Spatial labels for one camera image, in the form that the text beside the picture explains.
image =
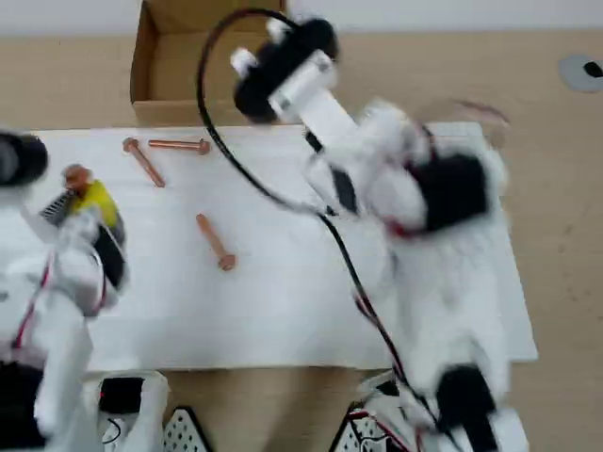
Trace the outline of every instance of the black cable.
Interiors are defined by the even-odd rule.
[[[106,420],[115,426],[115,428],[117,429],[117,435],[115,435],[115,437],[111,438],[109,441],[103,441],[103,445],[115,443],[117,439],[122,436],[122,428],[120,427],[120,425],[110,417],[108,417]]]
[[[216,129],[214,122],[211,120],[209,112],[207,111],[207,106],[205,104],[205,72],[207,70],[207,64],[209,63],[209,58],[211,56],[212,50],[216,46],[216,43],[220,39],[222,33],[233,23],[244,19],[250,16],[261,16],[261,17],[269,17],[272,19],[277,19],[292,29],[298,28],[299,26],[287,18],[285,15],[280,12],[273,11],[271,9],[265,8],[242,8],[238,9],[231,14],[224,17],[218,24],[209,32],[207,39],[204,44],[204,48],[201,53],[201,59],[199,60],[199,66],[197,69],[197,106],[199,108],[199,114],[201,115],[201,119],[204,122],[205,127],[207,128],[207,133],[214,140],[220,152],[226,157],[226,159],[235,167],[236,170],[240,174],[247,179],[247,181],[254,186],[260,193],[262,193],[267,198],[271,199],[276,204],[281,207],[290,210],[292,212],[311,215],[313,217],[318,218],[329,230],[335,243],[339,247],[339,251],[341,252],[341,256],[346,264],[348,272],[350,273],[351,280],[356,289],[356,293],[361,300],[369,301],[367,291],[364,286],[360,282],[360,278],[358,276],[358,272],[351,261],[350,253],[344,243],[339,231],[335,228],[335,226],[331,223],[331,221],[327,218],[325,213],[319,211],[315,206],[302,202],[294,202],[291,200],[287,200],[277,193],[271,191],[266,188],[247,168],[245,168],[236,157],[230,152],[228,146],[220,136],[220,133]],[[415,392],[415,390],[410,386],[406,376],[404,375],[403,369],[400,370],[402,372],[402,382],[408,387],[413,396],[419,401],[419,403],[423,406],[423,408],[427,411],[427,413],[432,418],[433,422],[437,425],[437,419],[435,414],[430,410],[427,400],[424,396],[421,396]],[[450,440],[455,444],[458,448],[458,445],[452,439],[451,435],[449,436]]]

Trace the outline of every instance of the white board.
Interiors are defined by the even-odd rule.
[[[473,135],[479,126],[441,124]],[[302,176],[311,148],[300,127],[224,128],[228,145],[264,183],[297,201],[319,203]],[[357,312],[335,242],[313,218],[264,199],[218,150],[199,156],[144,151],[167,182],[156,188],[122,151],[126,137],[198,138],[202,128],[39,132],[51,153],[47,177],[28,203],[41,209],[61,190],[61,171],[81,163],[102,180],[127,230],[131,281],[119,304],[90,324],[93,370],[281,365],[388,366],[382,340]],[[214,223],[239,263],[223,273],[195,216]],[[385,247],[370,224],[337,227],[363,283],[383,272]],[[509,237],[501,228],[497,262],[501,309],[515,360],[537,357]],[[382,302],[378,310],[391,306]]]

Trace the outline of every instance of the wooden surface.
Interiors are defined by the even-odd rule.
[[[603,444],[603,93],[568,91],[570,52],[603,59],[603,32],[346,37],[340,94],[410,111],[442,97],[501,108],[513,123],[505,204],[541,352],[516,365],[512,402],[532,450]],[[133,38],[0,41],[0,120],[25,128],[135,125]],[[168,373],[217,450],[326,451],[362,376],[337,369]]]

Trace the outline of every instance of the copper bolt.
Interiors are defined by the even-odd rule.
[[[149,174],[149,177],[151,177],[151,179],[155,183],[155,186],[158,186],[159,188],[163,188],[164,186],[166,186],[166,183],[161,177],[161,175],[157,172],[153,164],[140,150],[139,141],[137,139],[132,137],[126,138],[123,141],[123,150],[127,153],[132,154],[138,160],[140,165],[144,168],[145,171],[147,171],[147,174]]]
[[[224,271],[230,271],[235,268],[236,256],[226,251],[226,248],[222,245],[222,242],[216,234],[216,231],[214,231],[209,219],[207,219],[204,214],[199,214],[197,216],[197,224],[209,242],[212,250],[216,253],[216,256],[218,256],[218,266]]]
[[[200,155],[209,153],[209,141],[205,141],[203,138],[201,138],[199,142],[176,141],[172,139],[150,139],[149,146],[152,148],[191,150],[198,152]]]

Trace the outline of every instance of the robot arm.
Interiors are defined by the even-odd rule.
[[[0,134],[2,207],[23,203],[46,162],[37,138]],[[84,419],[81,395],[92,352],[87,318],[115,302],[126,275],[121,243],[101,212],[110,204],[67,215],[45,250],[2,269],[0,421],[8,431],[1,450],[102,448]]]
[[[437,238],[431,238],[437,233],[487,216],[498,203],[506,179],[496,152],[478,153],[467,144],[436,149],[428,130],[383,101],[369,105],[358,121],[353,120],[330,92],[336,85],[337,57],[330,26],[320,20],[295,28],[277,22],[269,21],[269,53],[254,56],[238,50],[233,55],[240,77],[236,106],[253,121],[279,118],[306,125],[306,139],[317,152],[308,164],[307,179],[329,210],[353,218],[377,217],[396,249],[416,238],[417,243],[428,244],[423,247],[428,250],[430,240],[438,243]],[[478,108],[470,108],[479,113]],[[421,256],[419,263],[429,262],[429,256]],[[399,257],[404,259],[404,252],[400,251]],[[435,254],[433,259],[438,264]],[[484,342],[488,347],[480,347],[489,333],[480,328],[481,324],[499,322],[496,296],[478,310],[486,316],[485,322],[473,312],[474,301],[480,302],[467,295],[456,313],[446,309],[445,299],[436,299],[434,302],[443,307],[440,314],[448,319],[449,334],[420,331],[414,339],[427,344],[431,341],[428,336],[436,335],[442,347],[432,353],[416,343],[416,349],[401,353],[410,358],[406,366],[412,368],[407,374],[415,382],[420,380],[422,384],[417,386],[421,394],[432,398],[432,427],[442,433],[433,436],[434,441],[423,450],[523,452],[527,442],[521,423],[513,411],[498,406],[508,385],[508,358],[500,352],[504,335],[492,336]],[[414,305],[418,313],[407,321],[428,315],[427,304]],[[461,343],[456,347],[459,338]],[[403,342],[409,348],[415,343]],[[421,356],[413,358],[413,351],[420,351]],[[490,378],[493,373],[501,379]]]

